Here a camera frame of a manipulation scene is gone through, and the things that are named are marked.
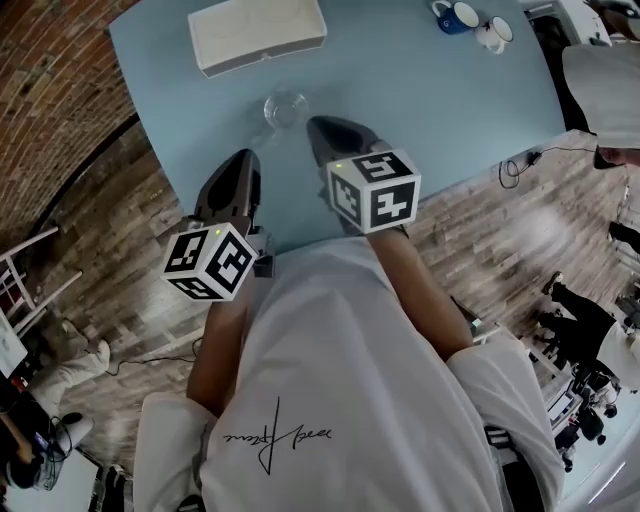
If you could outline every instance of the power cord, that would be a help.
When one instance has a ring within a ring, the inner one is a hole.
[[[516,164],[514,160],[512,159],[504,160],[500,162],[500,165],[498,167],[498,179],[500,180],[500,186],[506,190],[511,190],[513,188],[516,188],[520,183],[520,176],[522,176],[522,174],[524,174],[524,172],[527,169],[536,165],[540,161],[544,153],[546,153],[547,151],[551,151],[553,149],[559,149],[561,151],[586,151],[587,153],[595,153],[594,149],[560,148],[560,147],[554,146],[552,148],[543,149],[542,151],[528,153],[527,163],[522,169],[518,168],[518,164]],[[506,185],[503,179],[503,174],[507,175],[509,178],[514,179],[515,180],[514,183],[511,185]]]
[[[202,338],[198,338],[197,340],[195,340],[192,344],[191,344],[191,352],[193,353],[194,357],[198,357],[198,352],[196,351],[196,343],[198,343],[199,341],[202,341]],[[122,361],[118,362],[118,366],[116,367],[116,371],[115,373],[112,373],[110,371],[107,371],[105,373],[107,373],[108,375],[111,375],[112,377],[115,377],[116,375],[118,375],[120,373],[120,367],[123,364],[139,364],[139,365],[145,365],[145,364],[150,364],[150,363],[155,363],[157,361],[183,361],[185,363],[195,363],[195,360],[191,360],[191,359],[186,359],[187,356],[165,356],[165,357],[154,357],[152,359],[145,359],[143,361],[135,361],[135,360],[130,360],[130,359],[124,359]]]

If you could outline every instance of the sneaker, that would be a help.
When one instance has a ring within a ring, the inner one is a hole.
[[[542,293],[544,293],[545,295],[550,295],[553,292],[553,285],[555,285],[556,283],[561,283],[563,278],[564,276],[562,275],[562,272],[555,272],[551,276],[551,279],[549,279],[547,284],[545,284],[542,288]]]

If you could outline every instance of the cup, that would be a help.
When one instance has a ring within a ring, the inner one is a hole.
[[[501,54],[507,43],[513,41],[513,31],[509,24],[499,16],[494,16],[489,21],[475,30],[478,42],[496,55]]]
[[[431,8],[438,17],[438,26],[447,34],[460,34],[480,25],[476,11],[464,2],[455,2],[452,5],[447,0],[436,0],[431,4]]]

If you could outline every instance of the wooden floor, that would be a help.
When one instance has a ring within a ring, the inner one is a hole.
[[[561,144],[593,148],[595,141],[570,134]],[[450,294],[518,336],[532,333],[534,308],[550,307],[540,288],[556,269],[574,291],[612,310],[629,271],[619,264],[606,229],[629,170],[597,171],[591,160],[583,151],[547,152],[513,190],[500,187],[496,169],[487,171],[426,200],[411,237]],[[76,268],[84,271],[44,324],[54,346],[62,351],[59,320],[68,318],[89,338],[104,337],[114,363],[192,357],[206,307],[183,300],[158,279],[163,248],[181,216],[135,127],[67,193],[52,216],[61,235],[32,254],[39,268],[32,279],[43,280],[45,291]],[[183,392],[189,370],[189,363],[177,361],[123,365],[115,377],[69,391],[64,409],[96,419],[86,443],[90,453],[131,469],[142,400],[152,391]]]

